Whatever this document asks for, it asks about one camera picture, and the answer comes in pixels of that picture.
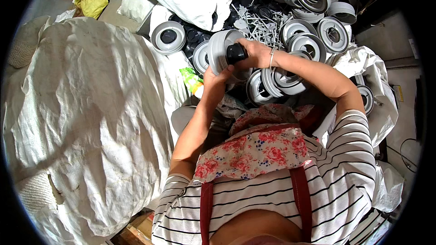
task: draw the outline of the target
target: white bangle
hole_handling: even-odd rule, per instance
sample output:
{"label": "white bangle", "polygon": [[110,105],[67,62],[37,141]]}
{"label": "white bangle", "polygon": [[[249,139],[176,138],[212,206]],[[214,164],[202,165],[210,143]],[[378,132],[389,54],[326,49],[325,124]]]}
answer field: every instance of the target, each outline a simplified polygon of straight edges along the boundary
{"label": "white bangle", "polygon": [[274,51],[275,51],[276,49],[277,49],[277,47],[274,46],[274,47],[271,49],[271,52],[270,52],[270,54],[271,54],[271,59],[270,59],[270,69],[271,69],[271,64],[273,63],[272,58],[274,57]]}

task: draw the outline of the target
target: red strap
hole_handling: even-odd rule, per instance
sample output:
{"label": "red strap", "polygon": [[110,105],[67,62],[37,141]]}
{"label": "red strap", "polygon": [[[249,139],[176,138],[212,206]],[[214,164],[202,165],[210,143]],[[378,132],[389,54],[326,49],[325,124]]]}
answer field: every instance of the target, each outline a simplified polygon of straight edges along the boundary
{"label": "red strap", "polygon": [[[302,222],[302,241],[311,242],[312,237],[312,205],[304,167],[289,170],[292,179],[295,204],[300,212]],[[209,245],[209,225],[212,216],[214,198],[213,182],[201,185],[200,198],[200,232],[202,245]]]}
{"label": "red strap", "polygon": [[209,224],[212,216],[213,199],[214,183],[202,184],[200,197],[200,232],[202,245],[209,245]]}
{"label": "red strap", "polygon": [[312,204],[310,203],[309,186],[307,185],[304,167],[289,170],[292,179],[295,204],[300,212],[302,223],[302,242],[311,242],[312,237]]}

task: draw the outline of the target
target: floral fabric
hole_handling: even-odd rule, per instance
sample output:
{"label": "floral fabric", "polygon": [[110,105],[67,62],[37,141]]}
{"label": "floral fabric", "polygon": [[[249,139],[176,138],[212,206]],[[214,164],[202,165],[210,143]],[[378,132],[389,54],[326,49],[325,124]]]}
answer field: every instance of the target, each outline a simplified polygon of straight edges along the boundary
{"label": "floral fabric", "polygon": [[252,179],[310,162],[301,128],[287,106],[251,109],[237,119],[230,134],[225,143],[199,157],[193,181],[205,183],[223,176]]}

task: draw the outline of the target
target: yellow sack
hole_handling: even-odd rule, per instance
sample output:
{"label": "yellow sack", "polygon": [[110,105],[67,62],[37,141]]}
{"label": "yellow sack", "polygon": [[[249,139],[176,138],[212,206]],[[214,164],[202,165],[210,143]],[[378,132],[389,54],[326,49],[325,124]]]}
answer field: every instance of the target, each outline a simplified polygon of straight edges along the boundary
{"label": "yellow sack", "polygon": [[84,16],[95,19],[98,19],[108,3],[108,0],[75,0],[75,5],[82,9]]}

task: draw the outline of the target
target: gray fabric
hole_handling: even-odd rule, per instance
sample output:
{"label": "gray fabric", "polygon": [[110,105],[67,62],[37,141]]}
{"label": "gray fabric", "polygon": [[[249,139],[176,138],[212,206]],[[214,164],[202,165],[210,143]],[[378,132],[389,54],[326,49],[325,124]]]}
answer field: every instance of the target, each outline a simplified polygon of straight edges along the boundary
{"label": "gray fabric", "polygon": [[[189,105],[182,106],[173,112],[171,116],[171,122],[173,128],[178,135],[181,135],[186,125],[193,117],[195,108],[197,106]],[[228,131],[232,125],[232,121],[229,118],[223,117],[218,111],[215,110],[214,116],[212,118],[211,127],[209,128],[208,137],[204,141],[201,153],[221,144],[226,140],[228,136]]]}

